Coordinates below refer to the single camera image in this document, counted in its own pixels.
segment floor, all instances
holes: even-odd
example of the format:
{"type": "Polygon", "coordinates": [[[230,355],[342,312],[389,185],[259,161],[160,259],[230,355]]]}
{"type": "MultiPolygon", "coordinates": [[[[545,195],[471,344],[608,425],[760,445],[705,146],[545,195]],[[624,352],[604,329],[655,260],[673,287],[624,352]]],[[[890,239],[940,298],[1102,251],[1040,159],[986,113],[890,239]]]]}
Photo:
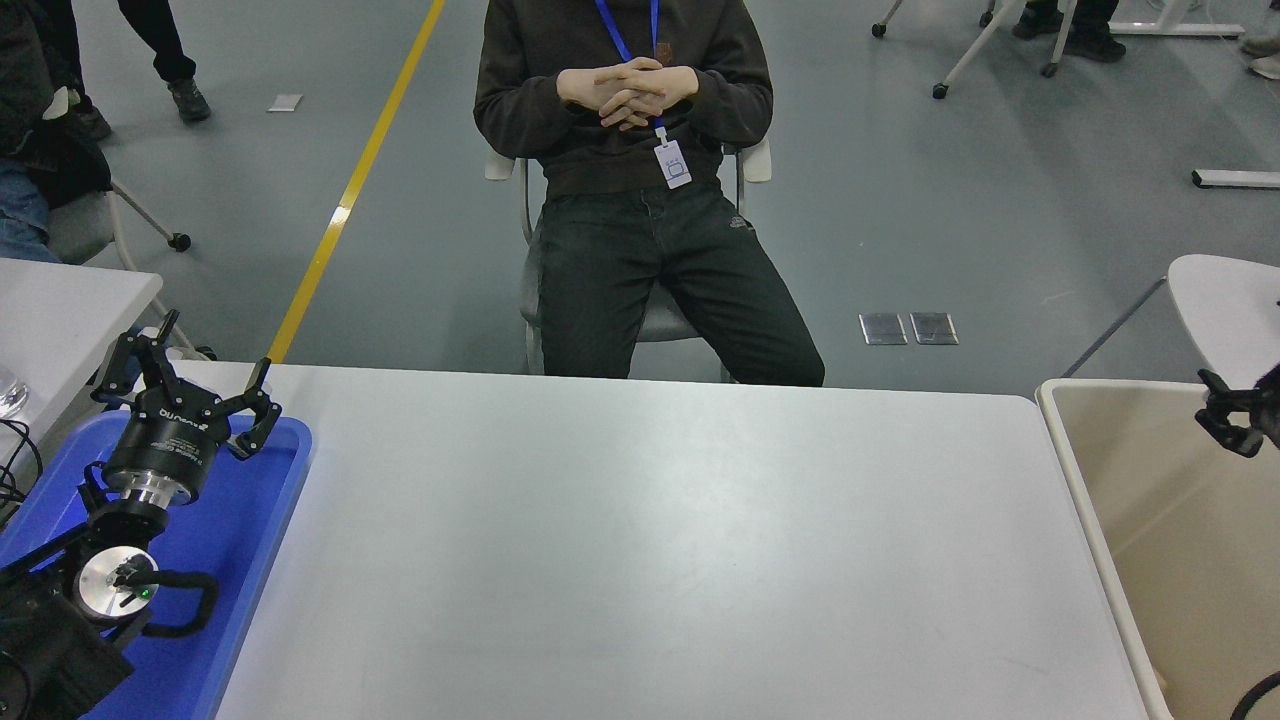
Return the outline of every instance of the floor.
{"type": "MultiPolygon", "coordinates": [[[[1190,182],[1197,168],[1280,170],[1280,83],[1247,73],[1234,41],[1130,37],[1120,64],[1066,58],[1046,79],[1052,40],[1002,31],[938,101],[929,90],[975,36],[980,3],[908,0],[882,40],[869,32],[882,3],[748,4],[777,95],[774,178],[750,187],[748,214],[828,386],[1029,396],[1175,258],[1280,265],[1280,193],[1190,182]],[[860,313],[911,311],[950,313],[960,343],[864,343],[860,313]]],[[[134,259],[163,274],[192,340],[225,360],[276,342],[292,364],[524,372],[517,187],[483,178],[470,114],[485,3],[173,5],[215,111],[192,127],[115,5],[77,12],[116,179],[195,240],[175,254],[127,220],[134,259]],[[266,113],[278,94],[303,100],[266,113]],[[317,254],[355,190],[337,245],[317,254]],[[314,297],[282,333],[312,266],[314,297]]],[[[1125,0],[1116,19],[1156,14],[1125,0]]],[[[1204,0],[1188,19],[1274,31],[1277,15],[1262,0],[1204,0]]],[[[1079,375],[1194,382],[1201,364],[1162,291],[1079,375]]],[[[716,382],[719,368],[701,341],[681,341],[641,346],[632,377],[716,382]]]]}

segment person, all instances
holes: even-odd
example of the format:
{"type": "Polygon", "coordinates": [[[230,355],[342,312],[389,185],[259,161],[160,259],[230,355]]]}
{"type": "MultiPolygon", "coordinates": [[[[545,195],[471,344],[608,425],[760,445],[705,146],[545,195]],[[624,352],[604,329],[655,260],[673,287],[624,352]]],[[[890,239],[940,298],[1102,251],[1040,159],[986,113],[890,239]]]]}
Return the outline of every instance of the person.
{"type": "MultiPolygon", "coordinates": [[[[1110,26],[1119,4],[1120,0],[1079,0],[1062,53],[1098,63],[1119,63],[1125,46],[1111,36],[1110,26]]],[[[1061,27],[1062,13],[1057,9],[1057,0],[1028,0],[1012,33],[1014,37],[1032,40],[1041,35],[1057,35],[1061,27]]]]}
{"type": "MultiPolygon", "coordinates": [[[[74,82],[72,90],[81,97],[76,105],[78,118],[90,128],[95,140],[105,140],[111,135],[111,126],[101,110],[84,92],[84,73],[81,68],[79,33],[76,27],[76,14],[72,0],[40,0],[55,29],[54,44],[59,55],[70,65],[74,82]]],[[[178,26],[173,19],[169,0],[118,0],[120,13],[147,47],[155,53],[156,74],[165,81],[178,117],[187,123],[207,119],[212,110],[205,95],[196,87],[196,61],[182,49],[178,26]]]]}
{"type": "Polygon", "coordinates": [[[1240,38],[1240,50],[1253,55],[1251,70],[1267,79],[1280,79],[1280,35],[1249,33],[1240,38]]]}
{"type": "Polygon", "coordinates": [[[59,263],[49,211],[108,190],[106,159],[70,117],[69,74],[29,0],[0,0],[0,256],[59,263]]]}
{"type": "Polygon", "coordinates": [[[474,117],[547,177],[548,374],[625,378],[660,282],[736,380],[822,384],[795,301],[716,176],[722,143],[760,142],[772,114],[742,0],[489,1],[474,117]]]}
{"type": "Polygon", "coordinates": [[[0,258],[58,261],[49,202],[19,160],[54,92],[35,20],[19,0],[0,0],[0,258]]]}

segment white desk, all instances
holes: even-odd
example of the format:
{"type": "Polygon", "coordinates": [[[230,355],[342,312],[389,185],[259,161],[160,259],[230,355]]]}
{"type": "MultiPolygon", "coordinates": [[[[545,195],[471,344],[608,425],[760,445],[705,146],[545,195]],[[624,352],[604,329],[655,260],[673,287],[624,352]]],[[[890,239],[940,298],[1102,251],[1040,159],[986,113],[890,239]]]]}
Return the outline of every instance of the white desk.
{"type": "MultiPolygon", "coordinates": [[[[0,364],[31,393],[10,419],[31,425],[38,441],[160,286],[151,273],[0,258],[0,364]]],[[[0,428],[0,457],[17,446],[0,428]]]]}
{"type": "Polygon", "coordinates": [[[315,447],[219,720],[1146,717],[1027,400],[268,384],[315,447]]]}
{"type": "Polygon", "coordinates": [[[1169,265],[1169,292],[1197,350],[1233,389],[1248,389],[1280,363],[1280,268],[1184,255],[1169,265]]]}

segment metal floor plate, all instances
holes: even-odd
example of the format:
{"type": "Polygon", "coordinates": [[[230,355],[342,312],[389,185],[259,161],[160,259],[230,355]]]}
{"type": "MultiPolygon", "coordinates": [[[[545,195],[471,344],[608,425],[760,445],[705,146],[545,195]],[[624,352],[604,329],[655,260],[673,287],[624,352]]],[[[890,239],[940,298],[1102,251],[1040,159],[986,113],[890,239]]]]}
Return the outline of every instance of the metal floor plate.
{"type": "Polygon", "coordinates": [[[911,327],[920,345],[960,345],[947,313],[911,313],[911,327]]]}
{"type": "Polygon", "coordinates": [[[863,324],[867,345],[906,345],[906,331],[896,313],[869,313],[858,315],[863,324]]]}

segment chair leg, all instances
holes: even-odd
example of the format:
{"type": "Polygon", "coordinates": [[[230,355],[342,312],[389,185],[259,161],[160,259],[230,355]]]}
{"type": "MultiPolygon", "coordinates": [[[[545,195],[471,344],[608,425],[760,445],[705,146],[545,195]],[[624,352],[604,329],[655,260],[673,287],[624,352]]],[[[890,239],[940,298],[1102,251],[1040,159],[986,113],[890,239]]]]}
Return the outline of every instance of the chair leg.
{"type": "Polygon", "coordinates": [[[1048,64],[1041,68],[1041,74],[1044,77],[1057,74],[1057,64],[1062,61],[1062,49],[1066,47],[1066,35],[1071,31],[1071,19],[1075,18],[1075,1],[1068,0],[1066,12],[1062,13],[1062,29],[1057,31],[1057,42],[1053,44],[1053,54],[1048,64]]]}
{"type": "Polygon", "coordinates": [[[525,366],[530,375],[545,375],[543,365],[543,331],[525,323],[525,366]]]}
{"type": "Polygon", "coordinates": [[[164,236],[165,243],[168,243],[169,247],[177,250],[178,252],[186,252],[187,249],[191,247],[189,234],[180,232],[169,232],[168,228],[160,224],[160,220],[157,220],[151,213],[147,213],[147,209],[133,199],[133,195],[128,190],[125,190],[123,184],[113,179],[111,190],[115,191],[115,195],[119,196],[120,200],[128,202],[129,208],[133,208],[133,210],[138,215],[141,215],[142,219],[146,220],[148,225],[151,225],[152,228],[155,228],[157,233],[164,236]]]}
{"type": "Polygon", "coordinates": [[[942,82],[933,86],[933,97],[936,100],[942,100],[943,97],[947,96],[947,90],[951,87],[951,83],[955,82],[956,77],[960,74],[961,70],[964,70],[965,65],[968,65],[974,59],[974,56],[978,55],[978,51],[980,51],[982,47],[987,45],[987,41],[991,40],[991,36],[996,32],[996,29],[998,29],[1001,26],[1005,24],[1005,18],[1007,18],[1014,13],[1021,12],[1025,4],[1027,3],[1019,3],[1015,0],[1005,0],[1005,4],[1000,8],[1000,12],[996,13],[995,19],[992,19],[991,23],[987,24],[987,27],[982,28],[982,32],[978,35],[978,40],[974,40],[973,45],[969,46],[969,50],[966,50],[965,54],[960,56],[960,61],[956,63],[956,67],[951,68],[951,72],[947,73],[947,77],[943,78],[942,82]]]}
{"type": "Polygon", "coordinates": [[[888,27],[888,22],[893,19],[893,13],[902,5],[902,0],[893,0],[893,6],[888,9],[888,14],[884,19],[872,26],[872,35],[876,37],[884,37],[884,28],[888,27]]]}
{"type": "Polygon", "coordinates": [[[1068,368],[1065,373],[1062,373],[1062,377],[1070,378],[1071,375],[1074,375],[1075,372],[1080,369],[1080,365],[1084,365],[1084,363],[1088,361],[1089,357],[1093,357],[1093,354],[1097,352],[1100,347],[1102,347],[1102,343],[1105,343],[1107,338],[1114,336],[1115,332],[1120,329],[1120,325],[1125,324],[1125,320],[1132,318],[1133,314],[1137,313],[1138,309],[1142,307],[1147,302],[1147,300],[1151,299],[1152,295],[1156,295],[1156,291],[1160,290],[1160,286],[1165,284],[1166,282],[1169,282],[1167,275],[1161,277],[1158,281],[1155,282],[1155,284],[1147,288],[1147,292],[1142,293],[1142,297],[1139,297],[1138,301],[1133,304],[1133,306],[1125,310],[1124,314],[1116,319],[1116,322],[1111,323],[1111,327],[1107,328],[1106,332],[1098,337],[1098,340],[1093,341],[1093,345],[1091,345],[1089,348],[1084,351],[1084,355],[1080,355],[1079,360],[1071,363],[1071,366],[1068,368]]]}

